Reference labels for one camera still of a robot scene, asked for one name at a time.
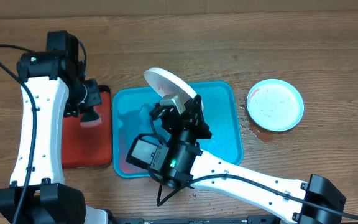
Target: red cutting board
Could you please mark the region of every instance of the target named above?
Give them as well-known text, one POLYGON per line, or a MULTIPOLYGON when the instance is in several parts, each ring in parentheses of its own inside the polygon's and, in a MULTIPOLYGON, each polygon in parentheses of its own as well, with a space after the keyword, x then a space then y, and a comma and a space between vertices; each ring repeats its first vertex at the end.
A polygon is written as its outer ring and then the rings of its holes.
POLYGON ((78 118, 63 118, 62 167, 64 169, 111 162, 111 95, 109 90, 101 90, 100 97, 102 103, 96 105, 94 110, 101 117, 101 124, 92 128, 83 128, 80 126, 82 115, 78 118))

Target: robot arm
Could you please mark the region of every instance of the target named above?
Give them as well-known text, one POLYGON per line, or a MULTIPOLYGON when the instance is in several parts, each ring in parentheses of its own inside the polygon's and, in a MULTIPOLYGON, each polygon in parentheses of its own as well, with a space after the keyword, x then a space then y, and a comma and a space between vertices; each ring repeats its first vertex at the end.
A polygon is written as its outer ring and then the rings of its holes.
MULTIPOLYGON (((49 178, 51 183, 64 184, 62 171, 62 122, 63 111, 68 98, 68 87, 61 78, 29 78, 27 87, 35 96, 40 110, 37 112, 37 139, 35 140, 34 161, 30 184, 42 183, 49 178)), ((23 186, 26 168, 29 163, 30 142, 32 137, 32 107, 29 96, 22 89, 23 120, 22 134, 16 166, 11 175, 11 184, 23 186)))
POLYGON ((85 63, 78 61, 78 40, 66 31, 49 32, 47 50, 22 55, 18 78, 37 105, 37 137, 32 172, 24 186, 32 139, 33 113, 22 88, 23 120, 16 166, 9 188, 0 189, 0 212, 18 223, 113 223, 110 211, 85 205, 83 194, 64 185, 61 161, 64 116, 94 113, 101 103, 95 80, 85 80, 85 63), (25 205, 18 206, 19 197, 25 205))
MULTIPOLYGON (((211 137, 203 119, 201 97, 196 95, 184 105, 177 98, 177 95, 164 96, 150 112, 153 120, 161 118, 162 128, 171 134, 169 141, 163 141, 156 133, 141 134, 133 142, 127 162, 147 169, 153 179, 175 191, 191 184, 197 189, 222 192, 263 208, 285 223, 341 222, 340 215, 288 199, 294 197, 341 212, 346 198, 329 180, 318 175, 312 175, 309 183, 272 177, 235 166, 201 150, 196 140, 211 137)), ((166 199, 162 202, 157 199, 157 205, 164 201, 166 199)))
MULTIPOLYGON (((301 189, 301 185, 305 183, 304 181, 283 179, 261 174, 225 162, 207 151, 203 151, 202 155, 196 157, 190 174, 194 179, 212 174, 232 174, 301 199, 304 199, 306 194, 306 191, 301 189)), ((236 179, 215 178, 202 180, 193 184, 192 187, 196 189, 215 190, 238 198, 239 200, 263 208, 281 220, 285 220, 287 223, 296 223, 296 221, 292 219, 293 214, 301 213, 302 209, 302 204, 299 202, 284 199, 282 196, 275 195, 260 187, 236 179)))

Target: black cable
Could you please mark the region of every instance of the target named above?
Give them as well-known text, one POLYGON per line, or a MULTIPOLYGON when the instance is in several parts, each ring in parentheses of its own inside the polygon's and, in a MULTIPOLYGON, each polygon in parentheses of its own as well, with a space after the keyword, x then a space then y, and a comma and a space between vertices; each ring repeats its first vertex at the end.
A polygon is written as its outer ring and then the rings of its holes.
POLYGON ((329 212, 329 213, 332 213, 332 214, 335 214, 335 215, 340 215, 342 217, 358 220, 358 215, 339 212, 339 211, 336 211, 336 210, 333 210, 333 209, 330 209, 330 208, 326 208, 324 206, 317 205, 315 203, 307 202, 307 201, 305 201, 303 199, 300 199, 300 198, 291 196, 289 194, 283 193, 283 192, 281 192, 279 190, 275 190, 273 188, 267 187, 266 185, 260 184, 258 182, 253 181, 253 180, 249 180, 249 179, 239 177, 239 176, 236 176, 236 175, 231 175, 231 174, 214 174, 214 175, 208 175, 208 176, 205 176, 205 177, 199 177, 197 179, 191 180, 191 181, 187 182, 186 184, 182 185, 181 187, 175 189, 171 193, 169 193, 162 201, 160 201, 161 193, 162 193, 162 185, 160 184, 160 187, 158 189, 158 196, 157 196, 157 206, 163 205, 168 199, 170 199, 172 196, 174 196, 180 190, 183 190, 185 187, 190 187, 192 184, 195 184, 195 183, 197 183, 199 181, 208 180, 208 179, 214 179, 214 178, 230 178, 230 179, 240 180, 240 181, 246 182, 248 184, 252 184, 252 185, 254 185, 256 187, 260 187, 261 189, 267 190, 267 191, 269 191, 271 193, 274 193, 276 195, 282 196, 282 197, 284 197, 286 199, 293 200, 293 201, 296 201, 296 202, 299 202, 299 203, 302 203, 304 205, 308 205, 308 206, 311 206, 311 207, 314 207, 314 208, 317 208, 317 209, 320 209, 320 210, 324 210, 326 212, 329 212))
POLYGON ((154 127, 154 121, 153 121, 153 118, 151 116, 150 116, 150 126, 152 127, 153 133, 157 135, 157 132, 156 132, 155 127, 154 127))
POLYGON ((78 44, 81 46, 82 51, 84 52, 84 69, 83 69, 82 73, 85 75, 85 71, 86 71, 86 50, 85 50, 84 44, 81 41, 78 41, 78 44))
MULTIPOLYGON (((12 48, 12 49, 18 49, 18 50, 24 50, 26 52, 34 52, 32 50, 26 49, 24 47, 19 47, 15 45, 10 44, 0 44, 0 48, 12 48)), ((35 139, 37 135, 37 107, 35 105, 34 97, 31 94, 31 91, 29 88, 22 82, 12 71, 10 71, 2 62, 0 61, 0 67, 5 70, 10 76, 15 79, 20 86, 23 87, 27 95, 29 96, 31 107, 32 107, 32 135, 31 135, 31 145, 30 145, 30 154, 29 154, 29 163, 27 165, 27 172, 25 175, 25 180, 23 184, 22 194, 19 199, 19 203, 17 204, 17 209, 15 211, 15 214, 13 216, 13 224, 17 223, 17 219, 19 218, 19 214, 21 212, 21 208, 23 207, 24 198, 25 198, 25 192, 27 190, 27 187, 29 186, 31 172, 32 172, 32 162, 34 160, 34 149, 35 149, 35 139)))

